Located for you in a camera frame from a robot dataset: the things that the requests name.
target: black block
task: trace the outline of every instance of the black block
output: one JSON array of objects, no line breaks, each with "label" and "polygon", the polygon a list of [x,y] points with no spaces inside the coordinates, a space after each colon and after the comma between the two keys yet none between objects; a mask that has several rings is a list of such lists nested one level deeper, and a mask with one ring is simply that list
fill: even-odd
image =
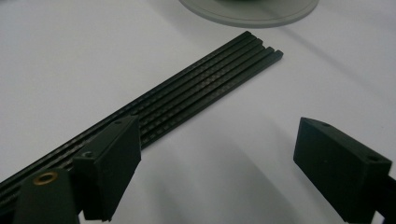
[{"label": "black block", "polygon": [[390,160],[327,123],[301,118],[294,161],[344,221],[371,223]]},{"label": "black block", "polygon": [[62,169],[42,171],[21,187],[14,224],[78,224],[69,174]]},{"label": "black block", "polygon": [[109,124],[73,158],[86,219],[111,220],[140,160],[137,116]]}]

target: black plastic part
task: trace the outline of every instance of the black plastic part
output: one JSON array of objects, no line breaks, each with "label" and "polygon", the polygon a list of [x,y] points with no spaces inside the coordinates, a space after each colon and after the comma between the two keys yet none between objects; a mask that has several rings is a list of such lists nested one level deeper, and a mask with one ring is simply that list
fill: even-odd
[{"label": "black plastic part", "polygon": [[378,190],[375,207],[385,218],[384,223],[396,223],[396,180],[390,176]]},{"label": "black plastic part", "polygon": [[12,220],[15,216],[15,210],[13,207],[14,204],[12,204],[9,207],[4,207],[1,209],[0,213],[0,223],[12,223]]},{"label": "black plastic part", "polygon": [[72,170],[71,159],[114,120],[138,115],[144,149],[282,56],[281,51],[265,48],[260,39],[244,32],[2,182],[0,215],[12,212],[27,176],[54,167]]},{"label": "black plastic part", "polygon": [[301,118],[294,161],[344,221],[371,223],[390,160],[327,123]]},{"label": "black plastic part", "polygon": [[13,224],[26,223],[79,223],[69,175],[65,170],[47,170],[23,182]]},{"label": "black plastic part", "polygon": [[86,219],[111,220],[140,160],[137,116],[107,125],[73,158]]}]

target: white table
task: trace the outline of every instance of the white table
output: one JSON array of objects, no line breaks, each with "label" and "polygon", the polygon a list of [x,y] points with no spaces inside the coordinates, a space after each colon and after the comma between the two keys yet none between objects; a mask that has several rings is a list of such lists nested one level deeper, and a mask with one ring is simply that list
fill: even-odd
[{"label": "white table", "polygon": [[[396,161],[395,11],[249,30],[283,59],[147,148],[112,223],[344,223],[292,160],[299,120]],[[245,30],[177,0],[0,1],[0,181]]]}]

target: carbon fiber rod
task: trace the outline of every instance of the carbon fiber rod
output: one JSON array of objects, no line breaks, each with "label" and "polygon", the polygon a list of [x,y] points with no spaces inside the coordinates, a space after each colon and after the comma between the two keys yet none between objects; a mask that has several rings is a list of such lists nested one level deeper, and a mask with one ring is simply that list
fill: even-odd
[{"label": "carbon fiber rod", "polygon": [[0,184],[0,221],[12,212],[25,178],[51,168],[71,170],[73,156],[115,119],[139,116],[144,149],[282,56],[281,51],[266,49],[260,39],[244,32],[3,181]]}]

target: hole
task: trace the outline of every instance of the hole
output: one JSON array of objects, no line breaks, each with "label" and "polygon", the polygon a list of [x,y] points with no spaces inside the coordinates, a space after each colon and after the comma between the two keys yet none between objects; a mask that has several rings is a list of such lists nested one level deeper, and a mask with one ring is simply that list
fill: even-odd
[{"label": "hole", "polygon": [[86,157],[86,158],[92,158],[93,153],[91,151],[87,151],[81,154],[81,156]]},{"label": "hole", "polygon": [[46,185],[52,181],[54,181],[58,177],[58,173],[56,172],[46,172],[42,175],[37,176],[34,180],[33,183],[35,185]]},{"label": "hole", "polygon": [[368,156],[367,158],[369,159],[369,161],[379,161],[379,158],[375,156]]}]

